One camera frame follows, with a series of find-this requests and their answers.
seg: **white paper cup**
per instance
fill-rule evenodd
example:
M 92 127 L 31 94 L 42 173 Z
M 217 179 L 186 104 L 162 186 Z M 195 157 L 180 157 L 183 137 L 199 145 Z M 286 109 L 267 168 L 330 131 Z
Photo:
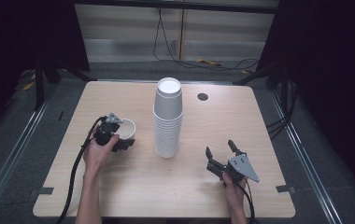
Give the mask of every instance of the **white paper cup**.
M 173 119 L 163 119 L 160 116 L 157 115 L 155 112 L 155 105 L 153 106 L 153 116 L 155 117 L 154 119 L 157 120 L 158 123 L 165 123 L 165 124 L 173 124 L 173 123 L 178 123 L 183 117 L 183 110 L 180 111 L 180 114 L 173 118 Z
M 136 125 L 130 119 L 121 119 L 122 123 L 120 123 L 120 128 L 116 131 L 117 134 L 120 135 L 120 139 L 127 140 L 127 139 L 135 139 L 135 132 L 136 132 Z
M 180 135 L 180 129 L 175 130 L 159 130 L 155 133 L 159 137 L 175 137 Z
M 172 133 L 155 133 L 154 136 L 164 141 L 167 141 L 169 139 L 179 139 L 180 130 L 173 131 Z
M 157 155 L 163 158 L 171 158 L 178 154 L 179 143 L 177 142 L 175 145 L 156 145 L 155 152 Z
M 155 124 L 154 129 L 155 133 L 170 135 L 171 133 L 180 133 L 181 126 L 179 125 L 175 128 L 163 128 Z
M 157 127 L 158 130 L 163 130 L 163 131 L 173 131 L 179 129 L 181 126 L 181 122 L 174 124 L 174 125 L 165 125 L 165 124 L 159 124 L 156 121 L 154 121 L 154 127 Z
M 180 82 L 171 77 L 161 79 L 155 94 L 154 113 L 160 119 L 176 119 L 182 111 Z

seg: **wooden table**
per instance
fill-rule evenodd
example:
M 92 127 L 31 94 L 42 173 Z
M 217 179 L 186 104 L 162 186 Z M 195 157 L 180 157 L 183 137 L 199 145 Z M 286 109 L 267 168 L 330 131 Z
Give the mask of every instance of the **wooden table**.
M 90 82 L 78 102 L 58 150 L 34 214 L 58 217 L 67 195 L 69 176 L 87 132 L 96 119 L 115 113 L 136 124 L 135 145 L 112 153 L 100 181 L 103 217 L 228 217 L 225 189 L 206 169 L 206 147 L 224 164 L 234 156 L 232 139 L 250 162 L 260 183 L 249 181 L 256 217 L 293 217 L 295 209 L 285 185 L 263 118 L 249 87 L 183 84 L 184 118 L 180 149 L 171 159 L 154 151 L 152 106 L 156 83 Z M 206 93 L 208 100 L 197 98 Z M 82 187 L 84 162 L 78 167 L 68 216 L 75 216 Z M 250 216 L 248 201 L 245 209 Z

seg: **white cup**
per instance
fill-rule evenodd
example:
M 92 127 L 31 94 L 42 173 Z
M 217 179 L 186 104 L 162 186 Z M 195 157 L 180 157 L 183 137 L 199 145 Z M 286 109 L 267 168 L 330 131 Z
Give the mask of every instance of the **white cup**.
M 127 140 L 127 139 L 135 139 L 135 132 L 136 132 L 136 125 L 130 119 L 121 119 L 122 123 L 120 124 L 120 128 L 116 131 L 117 134 L 120 135 L 120 139 Z
M 163 158 L 171 158 L 178 154 L 179 142 L 170 143 L 168 145 L 156 144 L 155 152 Z
M 176 119 L 183 111 L 181 85 L 172 77 L 158 82 L 154 101 L 154 113 L 160 119 Z

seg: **black cable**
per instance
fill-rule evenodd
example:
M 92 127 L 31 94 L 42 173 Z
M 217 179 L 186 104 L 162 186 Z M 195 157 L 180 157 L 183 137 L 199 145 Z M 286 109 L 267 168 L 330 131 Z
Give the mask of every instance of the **black cable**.
M 185 62 L 182 62 L 182 61 L 178 61 L 172 55 L 171 49 L 169 48 L 168 40 L 166 38 L 165 29 L 163 28 L 163 19 L 162 19 L 162 16 L 161 16 L 161 9 L 160 8 L 158 8 L 158 13 L 159 13 L 159 19 L 158 19 L 158 25 L 157 25 L 157 33 L 156 33 L 156 36 L 155 36 L 155 39 L 154 39 L 154 46 L 153 46 L 153 55 L 158 61 L 173 61 L 173 62 L 177 63 L 178 65 L 183 66 L 185 68 L 205 68 L 205 69 L 209 69 L 209 70 L 213 70 L 213 71 L 243 70 L 243 69 L 248 69 L 250 67 L 253 67 L 254 65 L 256 65 L 259 62 L 258 59 L 244 59 L 244 60 L 241 60 L 238 64 L 236 64 L 234 67 L 224 67 L 224 66 L 211 67 L 211 66 L 201 66 L 201 65 L 197 65 L 197 64 L 185 63 Z M 155 50 L 156 50 L 156 47 L 157 47 L 157 40 L 158 40 L 158 33 L 159 33 L 159 30 L 160 30 L 160 25 L 161 25 L 162 30 L 163 30 L 163 38 L 165 40 L 166 48 L 168 49 L 168 53 L 171 56 L 172 60 L 162 60 L 162 59 L 158 58 L 156 53 L 155 53 Z M 239 64 L 241 64 L 242 62 L 247 62 L 247 61 L 255 61 L 255 62 L 253 64 L 249 65 L 249 66 L 238 68 Z
M 291 115 L 293 113 L 293 109 L 294 109 L 296 98 L 297 98 L 297 90 L 292 82 L 291 82 L 290 95 L 291 95 L 291 108 L 289 109 L 288 113 L 282 119 L 279 119 L 278 121 L 267 125 L 267 128 L 269 128 L 269 127 L 272 127 L 272 126 L 278 124 L 279 122 L 283 121 L 275 129 L 268 132 L 268 133 L 276 132 L 272 137 L 270 137 L 271 140 L 273 140 L 278 134 L 280 134 L 280 132 L 282 132 L 282 130 L 284 128 L 286 128 L 286 126 L 289 124 L 289 121 L 291 120 Z
M 244 192 L 245 196 L 246 196 L 247 199 L 248 199 L 249 209 L 250 209 L 249 224 L 253 224 L 254 222 L 260 223 L 258 220 L 256 220 L 256 216 L 255 216 L 255 213 L 254 213 L 254 205 L 253 205 L 253 199 L 252 199 L 252 196 L 251 196 L 250 185 L 249 185 L 247 179 L 246 179 L 246 178 L 244 178 L 244 179 L 245 179 L 245 181 L 247 182 L 249 194 L 245 191 L 244 188 L 242 188 L 241 185 L 239 185 L 238 182 L 235 182 L 235 184 L 241 189 L 242 192 Z
M 87 145 L 92 141 L 92 139 L 90 139 L 91 133 L 93 132 L 93 129 L 95 128 L 96 124 L 100 120 L 106 119 L 106 118 L 107 117 L 100 117 L 99 119 L 96 120 L 96 122 L 91 127 L 91 130 L 88 132 L 88 135 L 87 135 L 87 138 L 84 141 L 84 144 L 81 146 L 81 150 L 79 151 L 78 156 L 76 157 L 76 161 L 73 164 L 72 173 L 70 175 L 69 191 L 67 192 L 67 198 L 66 198 L 66 203 L 64 205 L 64 210 L 61 213 L 61 215 L 59 216 L 59 218 L 58 218 L 58 220 L 56 222 L 57 224 L 61 224 L 62 223 L 62 221 L 66 217 L 67 209 L 69 209 L 70 202 L 72 200 L 73 187 L 75 185 L 76 170 L 78 169 L 78 164 L 81 161 L 81 157 L 84 154 L 85 148 L 87 148 Z

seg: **white wall panel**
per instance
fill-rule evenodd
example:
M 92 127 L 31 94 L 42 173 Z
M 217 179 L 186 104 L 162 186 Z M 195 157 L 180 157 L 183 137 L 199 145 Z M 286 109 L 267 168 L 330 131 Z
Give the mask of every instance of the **white wall panel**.
M 277 7 L 278 4 L 278 0 L 193 2 L 261 7 Z M 76 11 L 90 62 L 156 60 L 152 57 L 159 20 L 156 8 L 76 5 Z M 176 58 L 241 60 L 260 58 L 274 15 L 162 9 L 162 18 Z M 166 59 L 169 56 L 162 30 L 158 38 L 157 52 Z

